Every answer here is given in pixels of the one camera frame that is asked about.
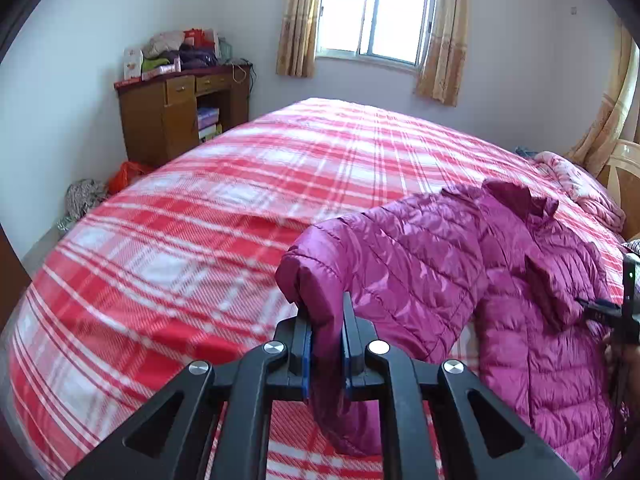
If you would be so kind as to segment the person's right hand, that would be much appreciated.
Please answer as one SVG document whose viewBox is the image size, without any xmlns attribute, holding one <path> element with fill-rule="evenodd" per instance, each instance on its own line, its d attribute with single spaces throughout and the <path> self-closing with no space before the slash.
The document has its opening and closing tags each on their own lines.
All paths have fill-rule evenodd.
<svg viewBox="0 0 640 480">
<path fill-rule="evenodd" d="M 622 352 L 622 346 L 614 335 L 609 333 L 603 338 L 603 347 L 608 377 L 612 378 L 616 374 L 618 364 L 620 364 L 620 352 Z"/>
</svg>

